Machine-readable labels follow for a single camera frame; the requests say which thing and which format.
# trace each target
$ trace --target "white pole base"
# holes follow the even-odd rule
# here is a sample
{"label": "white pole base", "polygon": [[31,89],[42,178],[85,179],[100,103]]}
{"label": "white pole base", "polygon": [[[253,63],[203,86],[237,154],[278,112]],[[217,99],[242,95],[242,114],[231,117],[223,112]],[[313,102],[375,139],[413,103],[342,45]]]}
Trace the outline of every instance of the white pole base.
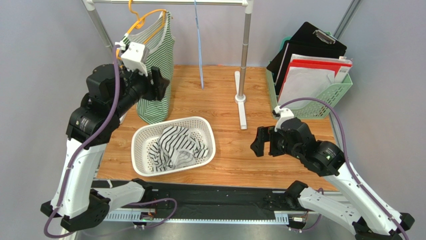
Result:
{"label": "white pole base", "polygon": [[246,108],[244,107],[244,103],[246,102],[246,95],[243,94],[242,98],[238,97],[238,89],[240,87],[240,71],[235,71],[235,87],[235,102],[238,105],[239,126],[242,130],[245,130],[247,129]]}

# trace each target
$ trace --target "wooden table surface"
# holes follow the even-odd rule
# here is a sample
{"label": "wooden table surface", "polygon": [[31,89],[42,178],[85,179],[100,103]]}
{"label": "wooden table surface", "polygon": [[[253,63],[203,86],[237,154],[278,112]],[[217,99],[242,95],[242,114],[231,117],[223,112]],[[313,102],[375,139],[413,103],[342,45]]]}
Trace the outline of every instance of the wooden table surface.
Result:
{"label": "wooden table surface", "polygon": [[[336,188],[308,171],[299,160],[288,155],[256,157],[250,149],[257,127],[274,126],[271,115],[265,69],[248,67],[244,93],[247,130],[240,129],[236,94],[235,66],[204,66],[204,90],[201,89],[198,66],[177,65],[174,69],[172,98],[168,120],[199,116],[213,129],[216,155],[205,165],[190,170],[154,177],[138,175],[132,166],[131,143],[136,130],[147,125],[141,120],[135,106],[129,110],[124,123],[112,134],[97,175],[100,179],[131,180],[140,178],[150,182],[287,188],[295,180],[314,189]],[[319,140],[334,142],[328,118],[304,120]]]}

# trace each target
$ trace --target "metal pole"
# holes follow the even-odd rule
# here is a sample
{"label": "metal pole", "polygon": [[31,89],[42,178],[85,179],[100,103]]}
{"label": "metal pole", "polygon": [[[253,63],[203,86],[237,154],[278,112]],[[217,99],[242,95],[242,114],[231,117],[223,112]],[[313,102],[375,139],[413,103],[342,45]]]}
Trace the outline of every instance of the metal pole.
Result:
{"label": "metal pole", "polygon": [[[129,0],[92,0],[93,3],[128,4]],[[133,0],[133,4],[194,4],[194,0]],[[197,0],[197,5],[247,6],[247,0]]]}
{"label": "metal pole", "polygon": [[360,6],[361,2],[362,0],[352,0],[352,2],[349,4],[349,7],[347,8],[339,25],[336,28],[336,31],[334,31],[333,36],[336,39],[341,38],[346,28],[348,27],[349,22],[351,22],[352,17],[355,15],[355,12],[358,10],[358,7]]}
{"label": "metal pole", "polygon": [[97,32],[99,33],[100,38],[102,39],[103,45],[109,49],[111,53],[113,50],[113,42],[111,41],[110,36],[108,35],[107,30],[105,29],[104,24],[102,23],[101,17],[98,14],[98,11],[95,8],[95,5],[90,0],[81,0],[86,7],[87,13],[91,21],[94,24]]}
{"label": "metal pole", "polygon": [[244,81],[246,80],[246,67],[247,67],[247,53],[249,51],[249,35],[250,23],[252,21],[252,14],[245,14],[244,21],[244,37],[242,38],[242,54],[241,54],[241,67],[239,75],[238,98],[243,98],[244,94]]}

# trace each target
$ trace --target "orange hanger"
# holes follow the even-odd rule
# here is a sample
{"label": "orange hanger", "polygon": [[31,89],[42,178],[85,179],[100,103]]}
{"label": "orange hanger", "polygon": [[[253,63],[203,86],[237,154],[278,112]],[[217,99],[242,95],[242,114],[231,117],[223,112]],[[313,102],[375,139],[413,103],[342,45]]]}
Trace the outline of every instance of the orange hanger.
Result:
{"label": "orange hanger", "polygon": [[[161,23],[161,26],[160,27],[158,27],[157,28],[157,30],[155,30],[144,42],[143,42],[143,44],[147,44],[147,42],[149,42],[149,40],[151,40],[162,28],[164,28],[164,25],[166,24],[166,12],[167,12],[167,10],[165,10],[165,9],[156,9],[156,10],[153,10],[153,11],[150,11],[150,12],[148,12],[147,14],[145,14],[145,15],[143,15],[142,17],[139,17],[139,13],[138,12],[136,12],[136,11],[133,11],[133,9],[132,9],[132,2],[133,2],[133,0],[129,0],[128,1],[128,9],[130,10],[130,12],[132,13],[132,14],[135,14],[136,15],[136,17],[137,17],[137,21],[128,29],[128,31],[127,31],[127,34],[129,35],[134,29],[140,29],[144,24],[145,24],[145,19],[149,16],[149,15],[151,15],[151,14],[153,14],[153,13],[157,13],[157,12],[162,12],[163,14],[162,14],[162,23]],[[117,58],[118,59],[121,59],[120,57],[119,57],[119,52],[120,52],[120,50],[119,49],[117,49],[117,51],[116,51],[116,56],[117,56]]]}

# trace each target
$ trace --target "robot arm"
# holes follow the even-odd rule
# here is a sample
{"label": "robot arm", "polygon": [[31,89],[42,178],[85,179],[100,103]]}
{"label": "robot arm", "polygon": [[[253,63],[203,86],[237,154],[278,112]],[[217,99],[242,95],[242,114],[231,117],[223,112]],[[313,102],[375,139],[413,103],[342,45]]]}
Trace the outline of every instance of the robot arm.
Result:
{"label": "robot arm", "polygon": [[[94,136],[106,121],[116,90],[112,64],[98,66],[87,77],[88,93],[81,101],[81,106],[71,114],[66,130],[67,151],[61,181],[53,199],[41,205],[41,211],[50,216],[60,201],[54,217],[62,217],[61,226],[69,232],[99,225],[109,212],[139,202],[150,188],[146,182],[134,179],[114,188],[91,189],[107,143],[113,131],[120,126],[120,118],[139,99],[161,100],[165,95],[169,81],[161,76],[156,67],[152,67],[148,74],[143,63],[147,52],[148,49],[143,44],[132,42],[122,54],[125,67],[119,70],[120,91],[116,110],[106,128],[78,153],[69,169],[76,150]],[[65,178],[68,181],[62,189]]]}
{"label": "robot arm", "polygon": [[[287,189],[288,201],[295,206],[323,214],[348,229],[357,239],[401,239],[393,219],[388,218],[354,180],[345,162],[344,153],[339,147],[332,142],[316,140],[308,125],[294,118],[288,108],[277,107],[274,114],[279,117],[276,126],[257,129],[256,140],[250,146],[256,156],[263,156],[264,143],[270,142],[269,155],[276,157],[288,154],[299,159],[308,170],[333,184],[353,208],[320,195],[299,181]],[[392,214],[404,230],[409,230],[414,223],[412,216],[408,213],[399,213],[390,207],[359,177],[352,164],[350,167],[361,184]]]}

